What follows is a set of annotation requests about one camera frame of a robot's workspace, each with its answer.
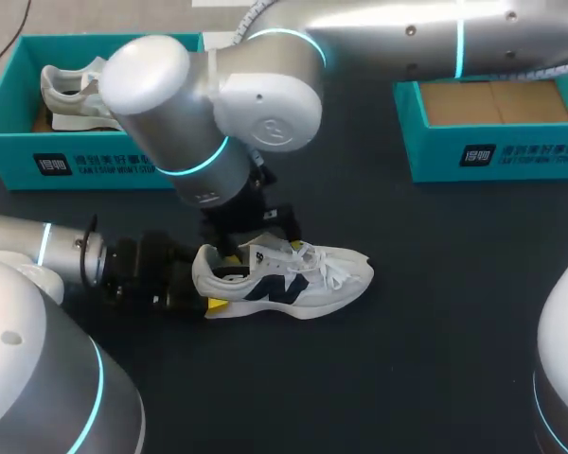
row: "gray floor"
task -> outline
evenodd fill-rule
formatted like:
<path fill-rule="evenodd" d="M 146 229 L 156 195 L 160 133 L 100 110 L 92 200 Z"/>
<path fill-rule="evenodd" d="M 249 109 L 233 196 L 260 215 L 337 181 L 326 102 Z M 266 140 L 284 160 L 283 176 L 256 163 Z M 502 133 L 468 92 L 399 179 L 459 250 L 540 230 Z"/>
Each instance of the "gray floor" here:
<path fill-rule="evenodd" d="M 28 34 L 230 31 L 252 0 L 32 0 Z M 0 0 L 0 51 L 21 24 L 27 0 Z M 221 43 L 226 36 L 208 36 Z M 9 53 L 0 61 L 0 75 Z"/>

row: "logo on box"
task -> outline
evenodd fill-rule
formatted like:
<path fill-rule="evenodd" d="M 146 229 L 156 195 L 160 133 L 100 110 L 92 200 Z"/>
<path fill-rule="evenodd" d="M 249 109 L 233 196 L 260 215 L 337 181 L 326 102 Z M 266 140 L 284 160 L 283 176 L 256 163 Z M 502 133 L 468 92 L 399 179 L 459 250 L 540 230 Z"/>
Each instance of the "logo on box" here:
<path fill-rule="evenodd" d="M 64 177 L 72 174 L 67 158 L 61 153 L 34 154 L 38 170 L 45 177 Z"/>
<path fill-rule="evenodd" d="M 461 167 L 489 166 L 496 145 L 467 145 L 461 159 Z"/>

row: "navy n logo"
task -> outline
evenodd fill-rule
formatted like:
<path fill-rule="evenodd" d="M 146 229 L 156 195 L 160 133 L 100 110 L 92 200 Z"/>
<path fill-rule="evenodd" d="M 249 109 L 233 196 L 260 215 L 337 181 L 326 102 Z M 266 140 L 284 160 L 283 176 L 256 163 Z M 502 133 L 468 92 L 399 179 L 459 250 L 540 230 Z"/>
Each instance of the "navy n logo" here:
<path fill-rule="evenodd" d="M 269 301 L 291 305 L 309 284 L 310 283 L 303 275 L 297 274 L 288 287 L 288 290 L 286 290 L 284 276 L 277 274 L 265 276 L 244 299 L 248 301 L 258 301 L 269 296 Z"/>

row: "shoe lace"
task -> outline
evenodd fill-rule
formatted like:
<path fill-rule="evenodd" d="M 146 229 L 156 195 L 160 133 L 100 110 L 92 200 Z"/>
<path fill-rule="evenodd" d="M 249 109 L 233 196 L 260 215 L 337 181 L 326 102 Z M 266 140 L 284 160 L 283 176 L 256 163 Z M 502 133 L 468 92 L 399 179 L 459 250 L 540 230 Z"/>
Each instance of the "shoe lace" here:
<path fill-rule="evenodd" d="M 327 288 L 338 290 L 352 275 L 339 265 L 340 259 L 329 256 L 326 251 L 309 243 L 303 243 L 298 251 L 293 251 L 293 262 L 300 268 L 288 267 L 288 271 L 296 274 L 319 270 Z"/>

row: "shoe sole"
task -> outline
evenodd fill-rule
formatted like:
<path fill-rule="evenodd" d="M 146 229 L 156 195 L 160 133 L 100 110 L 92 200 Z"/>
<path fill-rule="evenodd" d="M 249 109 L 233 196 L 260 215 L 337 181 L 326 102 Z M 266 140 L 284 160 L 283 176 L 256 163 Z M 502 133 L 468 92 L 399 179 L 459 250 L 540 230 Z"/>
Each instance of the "shoe sole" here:
<path fill-rule="evenodd" d="M 319 317 L 324 317 L 325 315 L 331 314 L 332 312 L 336 312 L 337 310 L 353 303 L 366 292 L 368 287 L 362 290 L 362 293 L 357 296 L 349 297 L 342 301 L 331 303 L 325 306 L 303 307 L 284 305 L 282 303 L 274 303 L 271 301 L 239 301 L 229 302 L 225 309 L 218 310 L 214 314 L 207 313 L 205 317 L 210 320 L 234 319 L 237 317 L 246 317 L 248 315 L 253 315 L 257 312 L 262 312 L 263 310 L 275 310 L 277 312 L 288 314 L 291 317 L 295 317 L 299 320 L 317 319 Z"/>

